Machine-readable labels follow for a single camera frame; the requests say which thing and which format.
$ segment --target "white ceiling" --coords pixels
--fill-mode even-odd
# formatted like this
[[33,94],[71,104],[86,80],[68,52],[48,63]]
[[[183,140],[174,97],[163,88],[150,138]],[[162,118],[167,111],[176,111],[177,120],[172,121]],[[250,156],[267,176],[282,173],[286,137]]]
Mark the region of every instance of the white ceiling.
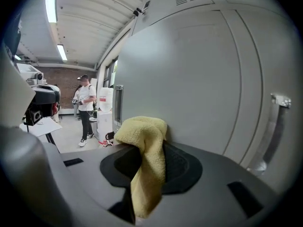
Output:
[[[143,0],[57,0],[57,37],[68,64],[94,68]],[[30,0],[21,16],[21,41],[39,62],[62,63],[51,35],[45,0]]]

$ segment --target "towel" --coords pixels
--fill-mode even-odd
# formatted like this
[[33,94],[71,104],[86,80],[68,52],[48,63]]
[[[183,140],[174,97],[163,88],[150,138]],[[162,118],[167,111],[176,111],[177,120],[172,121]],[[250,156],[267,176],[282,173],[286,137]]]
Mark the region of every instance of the towel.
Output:
[[162,148],[167,124],[157,118],[138,116],[127,119],[115,134],[118,142],[140,149],[142,164],[131,182],[134,213],[147,218],[161,200],[165,183],[165,156]]

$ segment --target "gray floor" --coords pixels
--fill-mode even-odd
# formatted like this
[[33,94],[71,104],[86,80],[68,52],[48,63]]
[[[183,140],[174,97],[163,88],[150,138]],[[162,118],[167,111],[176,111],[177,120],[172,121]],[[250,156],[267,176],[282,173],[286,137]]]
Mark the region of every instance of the gray floor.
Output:
[[[93,137],[88,139],[87,144],[80,148],[78,145],[82,138],[81,121],[75,120],[73,116],[60,117],[62,129],[52,132],[53,139],[60,153],[97,149],[102,147],[98,140]],[[47,142],[46,136],[40,136],[42,142]]]

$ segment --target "fluorescent light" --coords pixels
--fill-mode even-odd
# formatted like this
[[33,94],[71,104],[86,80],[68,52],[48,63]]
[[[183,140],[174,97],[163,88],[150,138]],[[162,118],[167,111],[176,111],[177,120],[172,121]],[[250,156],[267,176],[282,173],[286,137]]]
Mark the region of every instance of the fluorescent light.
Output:
[[61,55],[62,60],[67,61],[67,58],[66,58],[66,55],[65,55],[65,52],[64,52],[63,44],[58,44],[57,47],[58,47],[58,50],[59,50],[59,53]]
[[48,22],[57,23],[56,0],[45,0]]
[[21,58],[20,58],[19,56],[17,56],[17,55],[15,55],[15,58],[16,58],[18,61],[21,60]]

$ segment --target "brick wall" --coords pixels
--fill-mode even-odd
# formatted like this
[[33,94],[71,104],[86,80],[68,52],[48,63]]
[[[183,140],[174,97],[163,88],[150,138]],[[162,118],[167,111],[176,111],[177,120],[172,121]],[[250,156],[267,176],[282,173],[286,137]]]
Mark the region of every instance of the brick wall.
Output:
[[37,67],[41,71],[48,84],[58,84],[61,90],[60,104],[62,108],[72,108],[72,98],[79,85],[77,78],[87,74],[89,78],[97,78],[97,73],[89,70],[77,70],[69,68]]

